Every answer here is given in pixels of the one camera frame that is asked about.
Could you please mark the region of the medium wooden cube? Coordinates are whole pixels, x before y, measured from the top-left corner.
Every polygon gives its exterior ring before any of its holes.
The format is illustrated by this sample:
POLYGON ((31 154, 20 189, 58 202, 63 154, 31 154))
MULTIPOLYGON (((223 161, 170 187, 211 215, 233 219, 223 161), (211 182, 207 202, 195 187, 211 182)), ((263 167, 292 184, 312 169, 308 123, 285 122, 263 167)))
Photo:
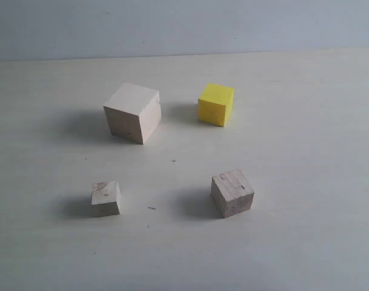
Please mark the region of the medium wooden cube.
POLYGON ((254 190, 241 170, 231 170, 211 179, 211 196, 223 218, 250 210, 254 190))

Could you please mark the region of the large pale wooden cube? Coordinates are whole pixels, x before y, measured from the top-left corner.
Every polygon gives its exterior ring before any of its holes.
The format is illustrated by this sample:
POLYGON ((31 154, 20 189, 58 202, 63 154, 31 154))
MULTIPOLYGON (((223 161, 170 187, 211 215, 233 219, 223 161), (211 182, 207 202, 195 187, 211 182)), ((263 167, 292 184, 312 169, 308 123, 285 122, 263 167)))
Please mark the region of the large pale wooden cube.
POLYGON ((124 83, 103 105, 114 136, 145 144, 161 121, 159 91, 124 83))

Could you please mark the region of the yellow cube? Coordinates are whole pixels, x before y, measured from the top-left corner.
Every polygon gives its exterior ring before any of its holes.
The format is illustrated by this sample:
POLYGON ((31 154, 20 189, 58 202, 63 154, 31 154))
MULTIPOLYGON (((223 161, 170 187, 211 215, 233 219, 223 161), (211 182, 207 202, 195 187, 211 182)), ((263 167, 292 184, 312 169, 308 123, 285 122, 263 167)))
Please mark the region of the yellow cube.
POLYGON ((198 120, 224 127, 234 104, 234 88, 207 84, 198 98, 198 120))

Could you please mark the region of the small wooden cube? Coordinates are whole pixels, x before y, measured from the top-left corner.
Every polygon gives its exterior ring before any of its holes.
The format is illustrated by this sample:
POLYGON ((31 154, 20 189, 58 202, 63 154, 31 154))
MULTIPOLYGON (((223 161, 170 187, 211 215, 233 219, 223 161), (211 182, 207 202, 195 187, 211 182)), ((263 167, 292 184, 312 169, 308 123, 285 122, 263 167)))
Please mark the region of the small wooden cube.
POLYGON ((117 181, 92 184, 91 210, 94 217, 120 215, 121 192, 117 181))

